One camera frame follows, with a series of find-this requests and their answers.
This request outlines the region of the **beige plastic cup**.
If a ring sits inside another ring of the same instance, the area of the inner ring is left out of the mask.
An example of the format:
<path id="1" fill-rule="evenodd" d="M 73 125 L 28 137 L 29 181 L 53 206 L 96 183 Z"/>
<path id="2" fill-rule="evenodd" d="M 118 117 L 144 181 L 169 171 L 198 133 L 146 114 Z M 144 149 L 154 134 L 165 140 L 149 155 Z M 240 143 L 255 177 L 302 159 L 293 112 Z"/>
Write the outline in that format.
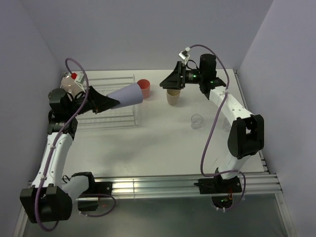
<path id="1" fill-rule="evenodd" d="M 169 105 L 175 105 L 180 97 L 181 90 L 168 89 L 166 91 L 166 98 Z"/>

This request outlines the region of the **pink ceramic mug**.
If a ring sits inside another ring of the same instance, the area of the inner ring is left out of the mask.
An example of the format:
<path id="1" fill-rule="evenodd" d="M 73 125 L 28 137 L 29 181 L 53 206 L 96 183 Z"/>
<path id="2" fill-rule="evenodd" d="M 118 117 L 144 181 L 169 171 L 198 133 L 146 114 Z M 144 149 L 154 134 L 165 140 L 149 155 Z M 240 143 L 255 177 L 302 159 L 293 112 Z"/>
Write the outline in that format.
<path id="1" fill-rule="evenodd" d="M 61 87 L 73 96 L 77 95 L 78 87 L 71 76 L 65 76 L 61 80 Z"/>

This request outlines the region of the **purple plastic cup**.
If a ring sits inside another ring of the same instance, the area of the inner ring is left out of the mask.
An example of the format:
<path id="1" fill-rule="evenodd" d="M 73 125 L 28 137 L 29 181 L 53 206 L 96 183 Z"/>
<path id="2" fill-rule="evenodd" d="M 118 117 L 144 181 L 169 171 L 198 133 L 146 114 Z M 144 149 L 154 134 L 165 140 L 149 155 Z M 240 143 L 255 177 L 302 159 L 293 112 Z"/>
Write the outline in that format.
<path id="1" fill-rule="evenodd" d="M 137 83 L 132 83 L 131 85 L 116 90 L 108 94 L 107 97 L 119 101 L 119 104 L 114 106 L 113 109 L 137 105 L 143 102 L 143 93 Z"/>

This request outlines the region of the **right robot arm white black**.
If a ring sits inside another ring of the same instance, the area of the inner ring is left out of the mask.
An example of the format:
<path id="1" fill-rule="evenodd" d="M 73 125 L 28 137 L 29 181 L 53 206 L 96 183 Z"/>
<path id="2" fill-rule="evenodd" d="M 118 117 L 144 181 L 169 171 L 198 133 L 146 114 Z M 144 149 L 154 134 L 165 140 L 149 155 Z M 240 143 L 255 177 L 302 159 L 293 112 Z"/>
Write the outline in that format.
<path id="1" fill-rule="evenodd" d="M 223 113 L 231 126 L 227 141 L 229 153 L 213 174 L 214 177 L 219 176 L 213 182 L 215 190 L 223 193 L 231 186 L 230 179 L 238 175 L 245 162 L 263 149 L 264 119 L 247 110 L 229 92 L 229 83 L 217 77 L 218 60 L 215 55 L 201 55 L 196 69 L 187 68 L 190 60 L 187 50 L 180 52 L 179 56 L 181 61 L 159 84 L 160 87 L 181 90 L 187 84 L 197 84 L 201 93 L 218 107 L 215 116 Z"/>

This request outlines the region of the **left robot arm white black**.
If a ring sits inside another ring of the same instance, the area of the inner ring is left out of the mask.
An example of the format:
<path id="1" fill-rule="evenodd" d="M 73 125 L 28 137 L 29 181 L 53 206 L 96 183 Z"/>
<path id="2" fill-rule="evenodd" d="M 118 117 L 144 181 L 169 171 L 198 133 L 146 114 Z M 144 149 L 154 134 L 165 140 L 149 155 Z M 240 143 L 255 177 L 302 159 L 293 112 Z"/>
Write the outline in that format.
<path id="1" fill-rule="evenodd" d="M 31 223 L 59 222 L 69 219 L 73 203 L 79 197 L 109 195 L 98 188 L 91 172 L 79 172 L 62 183 L 68 151 L 77 131 L 77 115 L 100 113 L 119 105 L 119 101 L 97 92 L 70 95 L 62 88 L 50 91 L 47 143 L 40 169 L 29 188 L 20 193 L 20 201 Z"/>

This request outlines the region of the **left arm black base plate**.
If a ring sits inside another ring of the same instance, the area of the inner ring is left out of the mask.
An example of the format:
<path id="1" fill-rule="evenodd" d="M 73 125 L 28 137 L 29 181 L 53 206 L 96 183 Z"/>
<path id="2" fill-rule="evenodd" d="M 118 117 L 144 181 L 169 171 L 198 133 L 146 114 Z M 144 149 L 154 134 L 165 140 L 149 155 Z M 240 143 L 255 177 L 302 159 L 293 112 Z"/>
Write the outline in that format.
<path id="1" fill-rule="evenodd" d="M 80 198 L 97 198 L 103 195 L 111 196 L 113 189 L 113 182 L 95 182 L 91 188 L 83 192 Z"/>

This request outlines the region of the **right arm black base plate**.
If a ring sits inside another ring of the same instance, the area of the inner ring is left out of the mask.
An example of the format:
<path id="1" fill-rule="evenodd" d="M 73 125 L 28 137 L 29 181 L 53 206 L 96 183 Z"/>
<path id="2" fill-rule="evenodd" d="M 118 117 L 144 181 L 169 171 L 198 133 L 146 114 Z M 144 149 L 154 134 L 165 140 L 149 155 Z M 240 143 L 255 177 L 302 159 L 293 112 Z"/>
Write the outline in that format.
<path id="1" fill-rule="evenodd" d="M 221 176 L 216 176 L 213 178 L 201 178 L 198 179 L 198 181 L 194 183 L 194 185 L 199 188 L 199 193 L 202 195 L 242 192 L 240 179 L 238 177 L 234 177 L 228 180 L 222 179 Z"/>

